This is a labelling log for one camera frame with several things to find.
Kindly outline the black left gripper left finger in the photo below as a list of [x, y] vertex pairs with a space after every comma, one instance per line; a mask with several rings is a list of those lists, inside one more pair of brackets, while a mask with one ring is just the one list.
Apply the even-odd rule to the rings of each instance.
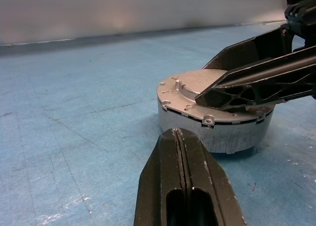
[[160, 134], [138, 184], [133, 226], [182, 226], [185, 177], [175, 129]]

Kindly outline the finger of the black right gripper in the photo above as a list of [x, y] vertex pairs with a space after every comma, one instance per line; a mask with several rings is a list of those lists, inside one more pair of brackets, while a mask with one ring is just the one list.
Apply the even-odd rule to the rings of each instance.
[[224, 73], [195, 97], [220, 111], [246, 110], [316, 96], [316, 45]]
[[258, 36], [225, 47], [203, 68], [229, 71], [264, 59], [292, 52], [294, 33], [286, 24]]

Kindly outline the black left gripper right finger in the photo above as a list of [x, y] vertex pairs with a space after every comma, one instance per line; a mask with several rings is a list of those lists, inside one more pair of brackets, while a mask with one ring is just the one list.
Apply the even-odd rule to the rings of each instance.
[[197, 135], [178, 129], [188, 226], [247, 226], [230, 181]]

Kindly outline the silver lid with circuit board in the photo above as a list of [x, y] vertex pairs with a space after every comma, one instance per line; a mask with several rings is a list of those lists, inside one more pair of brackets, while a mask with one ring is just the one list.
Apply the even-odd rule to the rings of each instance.
[[196, 104], [195, 97], [215, 82], [226, 71], [195, 70], [172, 75], [157, 87], [159, 122], [163, 130], [185, 127], [197, 122], [201, 126], [261, 123], [270, 117], [274, 105], [246, 111], [219, 111]]

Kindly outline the silver motor housing copper windings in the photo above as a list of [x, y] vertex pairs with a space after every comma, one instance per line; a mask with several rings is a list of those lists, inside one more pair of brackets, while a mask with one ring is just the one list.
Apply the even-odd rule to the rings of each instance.
[[233, 154], [259, 145], [271, 122], [273, 111], [261, 120], [241, 123], [203, 124], [201, 120], [165, 110], [158, 103], [158, 116], [163, 131], [182, 128], [194, 132], [209, 152]]

